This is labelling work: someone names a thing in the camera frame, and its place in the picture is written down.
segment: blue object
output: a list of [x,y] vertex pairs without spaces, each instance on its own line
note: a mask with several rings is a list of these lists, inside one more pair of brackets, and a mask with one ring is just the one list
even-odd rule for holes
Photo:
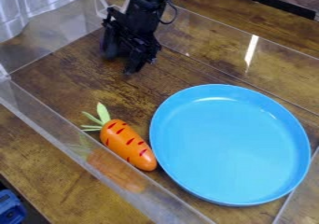
[[22,223],[27,216],[27,210],[15,196],[15,194],[5,189],[0,191],[0,223],[18,224]]
[[151,122],[166,173],[199,198],[249,206],[289,194],[310,168],[310,141],[292,112],[257,91],[203,85],[174,94]]

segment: wooden table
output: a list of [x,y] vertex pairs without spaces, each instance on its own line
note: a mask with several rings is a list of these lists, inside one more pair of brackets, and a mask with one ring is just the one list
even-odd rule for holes
[[[178,4],[319,57],[317,22],[246,0],[178,0]],[[190,33],[185,30],[166,37],[169,46],[174,38],[179,43],[198,39],[190,47],[197,61],[163,49],[158,64],[126,77],[123,60],[111,63],[101,57],[99,30],[13,73],[11,78],[77,125],[86,123],[81,112],[94,113],[102,101],[113,116],[127,120],[146,139],[154,112],[177,91],[207,83],[248,87],[266,93],[301,119],[316,150],[318,61],[261,39],[257,61],[248,67],[238,58],[244,58],[252,36],[215,22],[207,34],[201,25],[193,21]],[[0,112],[0,173],[53,223],[153,223],[3,106]],[[250,208],[223,207],[185,192],[161,168],[149,176],[217,223],[273,223],[286,201],[282,198]],[[312,220],[305,223],[319,222],[319,218]]]

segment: curtain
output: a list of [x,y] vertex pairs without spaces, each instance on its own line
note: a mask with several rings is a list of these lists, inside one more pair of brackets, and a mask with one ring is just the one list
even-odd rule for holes
[[75,0],[0,0],[0,42],[23,31],[29,20]]

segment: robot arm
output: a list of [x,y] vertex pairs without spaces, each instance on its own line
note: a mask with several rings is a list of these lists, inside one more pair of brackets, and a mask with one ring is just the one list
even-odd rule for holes
[[167,4],[175,8],[171,0],[130,0],[125,13],[114,7],[107,9],[102,51],[106,59],[121,55],[129,57],[127,75],[139,72],[146,63],[157,60],[161,43],[155,32],[161,22],[171,23],[161,20]]

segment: blue plate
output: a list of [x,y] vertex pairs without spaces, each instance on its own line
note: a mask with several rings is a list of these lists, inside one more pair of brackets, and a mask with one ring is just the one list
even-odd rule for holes
[[310,141],[272,98],[229,85],[174,94],[151,123],[151,145],[166,173],[199,198],[248,206],[289,194],[310,168]]

